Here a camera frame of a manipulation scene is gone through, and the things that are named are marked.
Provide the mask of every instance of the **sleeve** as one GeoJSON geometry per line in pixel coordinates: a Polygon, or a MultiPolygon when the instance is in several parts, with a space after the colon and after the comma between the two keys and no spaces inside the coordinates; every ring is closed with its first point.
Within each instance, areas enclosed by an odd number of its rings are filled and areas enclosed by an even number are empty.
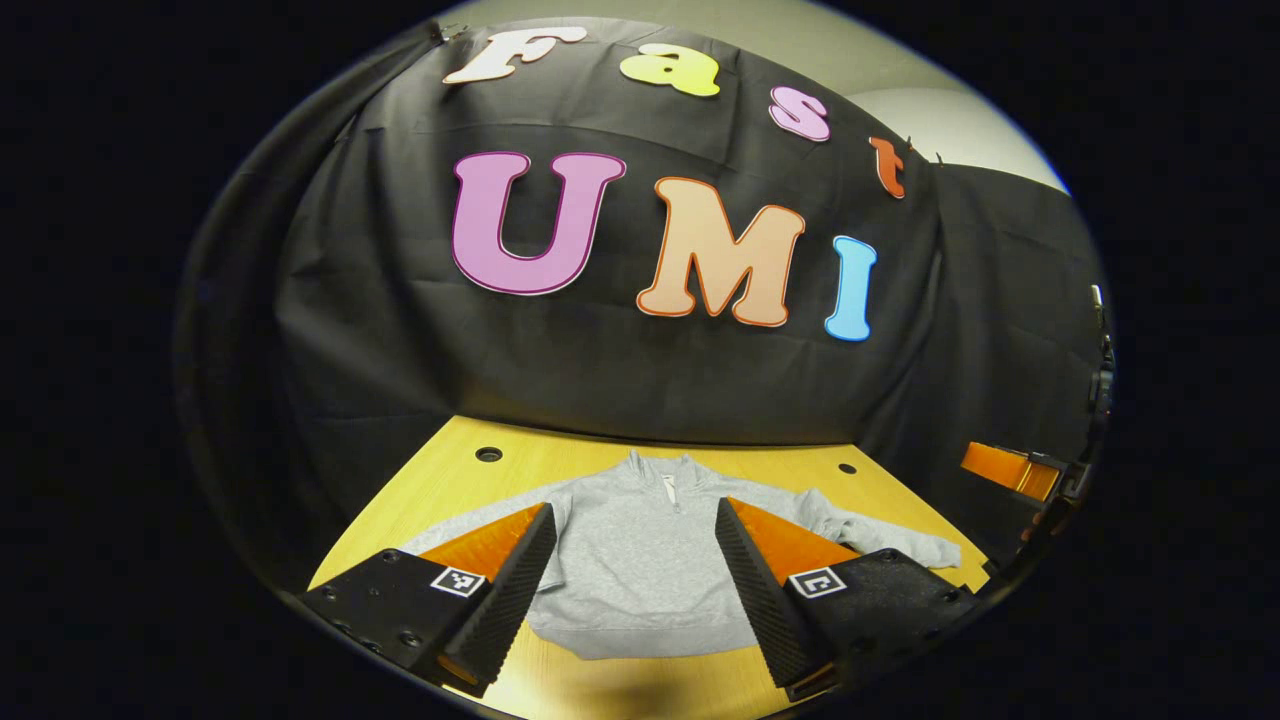
{"type": "Polygon", "coordinates": [[[556,515],[556,547],[552,548],[552,555],[547,560],[547,568],[543,570],[543,579],[538,584],[538,592],[562,585],[564,584],[564,571],[561,568],[559,561],[559,538],[564,534],[564,527],[568,524],[570,514],[572,512],[573,482],[575,480],[564,480],[535,488],[515,497],[508,497],[507,500],[449,518],[448,520],[436,523],[426,530],[422,530],[401,546],[399,550],[412,555],[420,555],[428,550],[439,547],[458,536],[463,536],[476,528],[488,525],[494,520],[506,518],[513,512],[520,512],[531,505],[548,502],[556,515]]]}
{"type": "Polygon", "coordinates": [[[741,496],[745,502],[832,542],[846,542],[863,555],[892,547],[925,568],[960,566],[956,543],[836,507],[818,488],[794,493],[751,480],[740,482],[748,492],[741,496]]]}

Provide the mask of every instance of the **pink letter u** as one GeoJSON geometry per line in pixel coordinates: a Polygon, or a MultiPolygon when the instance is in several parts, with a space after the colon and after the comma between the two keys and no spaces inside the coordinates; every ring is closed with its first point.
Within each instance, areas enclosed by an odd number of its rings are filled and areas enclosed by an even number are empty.
{"type": "Polygon", "coordinates": [[[552,160],[564,181],[550,246],[536,258],[521,258],[502,246],[511,184],[529,172],[520,152],[468,155],[453,168],[462,181],[453,218],[453,261],[471,282],[509,295],[545,295],[573,282],[586,266],[600,214],[604,186],[626,174],[609,155],[570,152],[552,160]]]}

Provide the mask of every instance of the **fisheye lens view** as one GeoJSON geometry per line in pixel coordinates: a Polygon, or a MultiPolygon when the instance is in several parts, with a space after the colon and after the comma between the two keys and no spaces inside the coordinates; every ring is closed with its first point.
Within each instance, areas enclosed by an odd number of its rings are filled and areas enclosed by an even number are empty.
{"type": "Polygon", "coordinates": [[[189,249],[189,461],[388,683],[803,717],[1070,542],[1110,291],[963,78],[817,3],[635,5],[476,0],[300,88],[189,249]]]}

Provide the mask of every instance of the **letter m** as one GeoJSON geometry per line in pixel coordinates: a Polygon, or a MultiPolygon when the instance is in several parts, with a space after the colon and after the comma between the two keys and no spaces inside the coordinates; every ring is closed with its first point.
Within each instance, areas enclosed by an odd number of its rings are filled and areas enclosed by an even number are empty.
{"type": "Polygon", "coordinates": [[[698,270],[707,313],[719,315],[746,281],[733,316],[749,325],[776,328],[787,322],[783,304],[791,251],[804,218],[765,205],[742,237],[733,240],[728,214],[714,187],[689,178],[662,178],[654,191],[667,202],[667,229],[653,286],[636,296],[650,315],[681,316],[694,310],[690,269],[698,270]]]}

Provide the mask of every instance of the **wooden table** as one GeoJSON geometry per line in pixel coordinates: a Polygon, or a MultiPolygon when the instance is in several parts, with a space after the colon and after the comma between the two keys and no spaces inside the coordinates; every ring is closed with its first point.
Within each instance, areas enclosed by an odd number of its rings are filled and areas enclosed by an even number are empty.
{"type": "MultiPolygon", "coordinates": [[[[453,418],[365,507],[312,578],[315,588],[372,553],[399,547],[426,528],[535,487],[605,470],[631,448],[650,457],[689,454],[724,475],[803,492],[960,546],[960,568],[936,573],[977,591],[986,556],[942,515],[851,445],[785,448],[655,446],[530,430],[453,418]],[[502,459],[484,462],[481,447],[502,459]],[[855,474],[842,471],[847,464],[855,474]]],[[[530,720],[755,719],[791,703],[773,687],[758,646],[698,657],[580,660],[532,633],[526,621],[498,682],[481,705],[530,720]]]]}

